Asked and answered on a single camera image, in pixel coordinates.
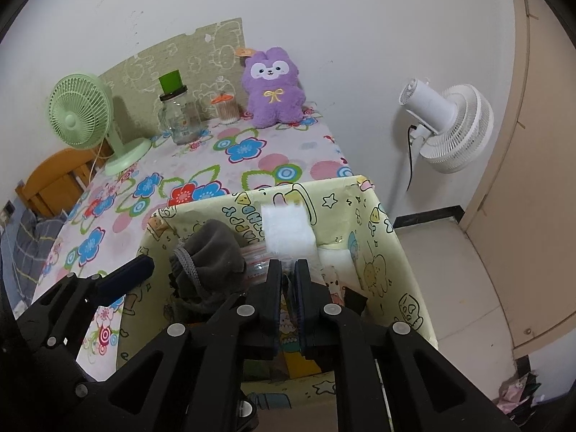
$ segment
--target fan base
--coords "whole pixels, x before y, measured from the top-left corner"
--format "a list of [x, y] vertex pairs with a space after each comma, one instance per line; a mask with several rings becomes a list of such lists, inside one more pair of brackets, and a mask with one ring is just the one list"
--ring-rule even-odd
[[136, 161], [140, 160], [151, 146], [152, 142], [146, 138], [138, 138], [130, 141], [124, 146], [125, 149], [122, 155], [119, 156], [114, 153], [114, 155], [108, 159], [104, 166], [104, 173], [108, 176], [115, 176], [126, 170]]

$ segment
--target door frame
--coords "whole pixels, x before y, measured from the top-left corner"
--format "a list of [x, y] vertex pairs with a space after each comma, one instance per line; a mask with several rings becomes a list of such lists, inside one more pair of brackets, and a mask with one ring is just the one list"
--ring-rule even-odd
[[528, 77], [528, 63], [530, 56], [530, 12], [528, 8], [528, 0], [512, 0], [514, 3], [515, 15], [515, 47], [514, 47], [514, 65], [512, 67], [512, 82], [510, 84], [510, 93], [508, 96], [508, 103], [502, 119], [502, 126], [498, 133], [498, 138], [494, 144], [494, 149], [486, 165], [482, 179], [476, 188], [476, 192], [472, 196], [470, 203], [466, 207], [466, 211], [462, 220], [460, 220], [460, 228], [466, 232], [472, 223], [472, 219], [476, 213], [481, 212], [484, 199], [488, 195], [492, 184], [496, 180], [496, 175], [500, 171], [502, 162], [508, 151], [510, 142], [512, 141], [512, 134], [516, 127], [523, 128], [523, 125], [518, 123], [520, 115], [520, 107], [524, 98], [524, 91], [526, 89], [526, 79]]

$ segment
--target door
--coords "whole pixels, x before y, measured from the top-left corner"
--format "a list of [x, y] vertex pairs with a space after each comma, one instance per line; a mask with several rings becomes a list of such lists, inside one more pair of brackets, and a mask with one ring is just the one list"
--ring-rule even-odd
[[516, 357], [576, 328], [576, 49], [544, 0], [527, 6], [518, 122], [467, 230], [500, 297]]

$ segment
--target tiled floor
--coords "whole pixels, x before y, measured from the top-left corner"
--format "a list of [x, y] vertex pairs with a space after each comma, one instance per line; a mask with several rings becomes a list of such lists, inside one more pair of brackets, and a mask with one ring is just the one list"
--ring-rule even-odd
[[515, 373], [512, 339], [470, 240], [452, 219], [396, 231], [430, 313], [440, 352], [494, 399]]

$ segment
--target floral tablecloth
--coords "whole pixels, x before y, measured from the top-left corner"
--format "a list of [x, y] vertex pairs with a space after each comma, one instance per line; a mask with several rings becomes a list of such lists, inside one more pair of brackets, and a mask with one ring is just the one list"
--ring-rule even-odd
[[[249, 115], [232, 125], [211, 120], [200, 138], [175, 145], [169, 134], [122, 174], [96, 174], [70, 212], [48, 256], [36, 300], [69, 272], [106, 276], [136, 256], [155, 210], [213, 196], [280, 184], [351, 176], [352, 172], [314, 106], [290, 125], [254, 129]], [[124, 298], [99, 307], [78, 363], [96, 380], [116, 370]]]

